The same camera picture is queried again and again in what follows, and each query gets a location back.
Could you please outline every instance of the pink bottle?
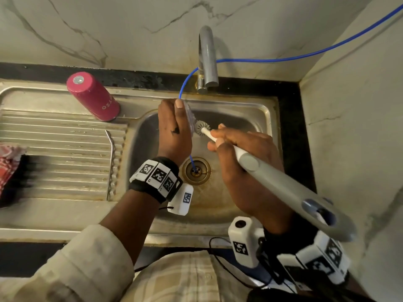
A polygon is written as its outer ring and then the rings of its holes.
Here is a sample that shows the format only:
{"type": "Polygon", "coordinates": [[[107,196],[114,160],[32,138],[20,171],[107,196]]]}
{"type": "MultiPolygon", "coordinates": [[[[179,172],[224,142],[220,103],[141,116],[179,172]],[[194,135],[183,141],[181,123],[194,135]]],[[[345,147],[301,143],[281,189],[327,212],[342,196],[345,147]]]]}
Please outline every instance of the pink bottle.
{"type": "Polygon", "coordinates": [[[112,121],[118,116],[119,103],[91,74],[74,73],[66,85],[67,90],[99,121],[112,121]]]}

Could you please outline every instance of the faucet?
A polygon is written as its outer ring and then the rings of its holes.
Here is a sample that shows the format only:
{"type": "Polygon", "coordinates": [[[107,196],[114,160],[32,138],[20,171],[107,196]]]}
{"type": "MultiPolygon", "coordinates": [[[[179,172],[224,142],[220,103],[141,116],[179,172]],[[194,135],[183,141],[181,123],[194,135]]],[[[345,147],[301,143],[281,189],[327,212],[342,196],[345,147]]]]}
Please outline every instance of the faucet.
{"type": "Polygon", "coordinates": [[[214,48],[213,31],[207,25],[199,32],[199,71],[197,92],[206,94],[207,88],[219,85],[217,57],[214,48]]]}

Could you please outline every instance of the blue cable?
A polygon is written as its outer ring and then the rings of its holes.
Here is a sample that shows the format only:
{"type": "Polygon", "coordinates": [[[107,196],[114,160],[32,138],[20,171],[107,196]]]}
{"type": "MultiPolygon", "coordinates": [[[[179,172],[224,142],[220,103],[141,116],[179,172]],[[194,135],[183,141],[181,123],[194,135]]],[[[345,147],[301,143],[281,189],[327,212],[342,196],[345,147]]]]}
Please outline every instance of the blue cable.
{"type": "MultiPolygon", "coordinates": [[[[362,35],[364,35],[365,33],[368,33],[370,30],[373,30],[374,28],[376,28],[378,25],[382,24],[383,22],[385,22],[386,20],[392,18],[394,15],[396,15],[399,11],[401,11],[403,9],[403,4],[400,5],[398,8],[396,8],[395,10],[391,11],[389,14],[387,14],[385,17],[383,17],[382,19],[378,20],[377,22],[375,22],[374,24],[370,25],[369,27],[367,27],[365,30],[362,30],[361,32],[343,40],[340,41],[339,43],[336,43],[330,47],[327,47],[325,49],[322,50],[318,50],[316,52],[312,52],[312,53],[308,53],[308,54],[304,54],[304,55],[299,55],[299,56],[293,56],[293,57],[286,57],[286,58],[277,58],[277,59],[248,59],[248,58],[223,58],[223,59],[219,59],[217,60],[217,63],[221,63],[221,62],[258,62],[258,63],[267,63],[267,62],[282,62],[282,61],[290,61],[290,60],[297,60],[297,59],[302,59],[302,58],[306,58],[306,57],[311,57],[311,56],[315,56],[318,54],[322,54],[325,53],[327,51],[333,50],[337,47],[339,47],[340,45],[344,45],[362,35]]],[[[179,98],[182,99],[182,94],[183,94],[183,90],[184,87],[186,86],[187,82],[189,81],[190,77],[192,77],[192,75],[194,73],[196,73],[199,70],[199,68],[195,68],[184,80],[181,90],[179,91],[179,98]]],[[[190,161],[192,162],[192,166],[196,172],[196,167],[195,164],[193,162],[192,156],[190,156],[190,161]]]]}

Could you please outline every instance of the sink drain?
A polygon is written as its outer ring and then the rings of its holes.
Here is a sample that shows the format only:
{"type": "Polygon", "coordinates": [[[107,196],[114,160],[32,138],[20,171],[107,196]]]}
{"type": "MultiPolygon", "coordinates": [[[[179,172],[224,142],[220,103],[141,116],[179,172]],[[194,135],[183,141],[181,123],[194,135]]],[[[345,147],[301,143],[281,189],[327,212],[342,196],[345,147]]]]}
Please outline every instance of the sink drain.
{"type": "Polygon", "coordinates": [[[190,159],[187,160],[182,168],[184,179],[192,185],[205,183],[211,175],[210,164],[205,159],[199,157],[193,157],[193,162],[195,163],[197,172],[193,169],[190,159]]]}

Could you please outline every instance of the brush head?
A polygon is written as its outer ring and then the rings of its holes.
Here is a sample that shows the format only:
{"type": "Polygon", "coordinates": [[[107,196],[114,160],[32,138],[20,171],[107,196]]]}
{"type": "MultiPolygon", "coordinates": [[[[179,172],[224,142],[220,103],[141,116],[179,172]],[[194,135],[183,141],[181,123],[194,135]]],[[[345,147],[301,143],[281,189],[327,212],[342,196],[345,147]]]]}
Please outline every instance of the brush head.
{"type": "Polygon", "coordinates": [[[197,121],[195,125],[195,132],[201,137],[204,136],[202,128],[207,128],[208,130],[210,130],[210,125],[204,121],[197,121]]]}

